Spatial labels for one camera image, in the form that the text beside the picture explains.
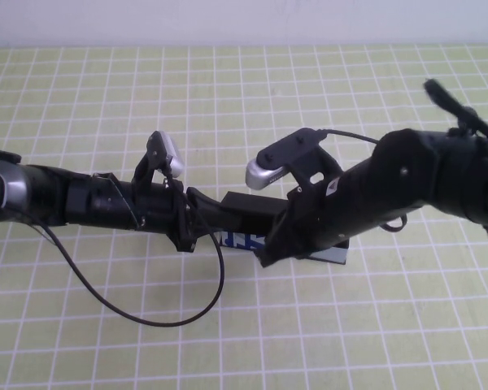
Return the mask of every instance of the white wall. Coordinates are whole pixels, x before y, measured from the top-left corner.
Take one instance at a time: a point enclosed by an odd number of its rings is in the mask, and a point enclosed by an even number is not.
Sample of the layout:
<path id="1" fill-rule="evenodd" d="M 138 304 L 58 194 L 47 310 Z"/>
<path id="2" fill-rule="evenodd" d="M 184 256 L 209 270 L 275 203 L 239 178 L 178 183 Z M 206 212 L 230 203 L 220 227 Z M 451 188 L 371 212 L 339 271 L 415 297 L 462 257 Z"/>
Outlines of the white wall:
<path id="1" fill-rule="evenodd" d="M 488 0 L 0 0 L 0 46 L 488 41 Z"/>

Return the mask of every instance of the blue label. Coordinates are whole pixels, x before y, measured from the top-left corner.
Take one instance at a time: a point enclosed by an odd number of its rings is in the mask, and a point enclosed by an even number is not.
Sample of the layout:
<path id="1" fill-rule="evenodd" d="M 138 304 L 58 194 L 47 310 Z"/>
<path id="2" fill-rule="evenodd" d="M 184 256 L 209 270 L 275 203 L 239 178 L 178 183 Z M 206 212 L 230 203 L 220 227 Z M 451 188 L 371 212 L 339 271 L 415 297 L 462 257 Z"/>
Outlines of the blue label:
<path id="1" fill-rule="evenodd" d="M 220 244 L 229 248 L 254 250 L 264 247 L 264 238 L 265 236 L 257 236 L 256 234 L 222 232 Z"/>

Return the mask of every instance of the green grid mat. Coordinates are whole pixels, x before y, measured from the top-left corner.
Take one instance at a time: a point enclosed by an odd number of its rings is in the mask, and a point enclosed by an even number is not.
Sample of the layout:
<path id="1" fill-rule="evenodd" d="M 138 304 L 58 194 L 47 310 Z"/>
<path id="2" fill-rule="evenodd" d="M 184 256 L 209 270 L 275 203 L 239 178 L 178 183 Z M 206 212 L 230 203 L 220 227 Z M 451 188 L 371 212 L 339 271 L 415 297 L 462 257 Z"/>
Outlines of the green grid mat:
<path id="1" fill-rule="evenodd" d="M 247 162 L 301 127 L 445 131 L 455 121 L 429 102 L 428 77 L 488 121 L 488 45 L 0 50 L 0 149 L 129 180 L 163 130 L 184 154 L 185 183 L 221 199 L 248 193 Z M 322 145 L 345 168 L 372 152 L 331 136 Z M 184 319 L 216 290 L 208 240 L 183 255 L 157 235 L 56 231 L 133 314 Z M 0 224 L 0 388 L 488 389 L 481 228 L 425 207 L 398 234 L 353 239 L 345 266 L 225 257 L 206 318 L 140 327 L 102 308 L 33 230 Z"/>

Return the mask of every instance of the grid line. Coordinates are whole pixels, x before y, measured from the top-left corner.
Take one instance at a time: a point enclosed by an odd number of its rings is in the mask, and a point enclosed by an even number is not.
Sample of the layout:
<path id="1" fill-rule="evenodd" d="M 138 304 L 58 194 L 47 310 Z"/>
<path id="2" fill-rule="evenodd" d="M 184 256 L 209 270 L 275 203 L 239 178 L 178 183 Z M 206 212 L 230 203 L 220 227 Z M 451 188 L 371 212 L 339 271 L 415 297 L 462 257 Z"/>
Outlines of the grid line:
<path id="1" fill-rule="evenodd" d="M 455 125 L 425 96 L 428 77 L 488 120 L 488 45 L 4 49 L 0 148 L 129 180 L 157 129 L 184 154 L 187 186 L 285 197 L 292 177 L 256 192 L 244 172 L 298 128 L 379 139 Z M 321 145 L 344 169 L 372 152 L 337 136 Z M 91 284 L 134 315 L 196 314 L 218 282 L 204 238 L 186 257 L 158 235 L 57 232 Z M 345 266 L 224 257 L 210 316 L 131 327 L 43 238 L 0 224 L 0 388 L 488 388 L 488 241 L 468 221 L 424 208 L 398 234 L 352 239 Z"/>

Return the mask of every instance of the label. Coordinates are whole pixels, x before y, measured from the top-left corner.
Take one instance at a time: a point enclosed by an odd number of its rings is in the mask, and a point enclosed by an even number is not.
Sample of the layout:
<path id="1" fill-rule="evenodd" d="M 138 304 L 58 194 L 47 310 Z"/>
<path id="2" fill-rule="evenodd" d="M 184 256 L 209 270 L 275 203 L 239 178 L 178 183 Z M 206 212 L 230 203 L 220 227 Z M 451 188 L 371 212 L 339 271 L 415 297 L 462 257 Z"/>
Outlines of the label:
<path id="1" fill-rule="evenodd" d="M 219 244 L 229 248 L 255 250 L 264 247 L 265 236 L 233 232 L 221 232 Z"/>
<path id="2" fill-rule="evenodd" d="M 329 184 L 327 184 L 327 190 L 325 191 L 326 197 L 336 193 L 336 190 L 338 189 L 338 181 L 339 180 L 340 180 L 340 178 L 337 177 L 336 179 L 330 181 Z"/>

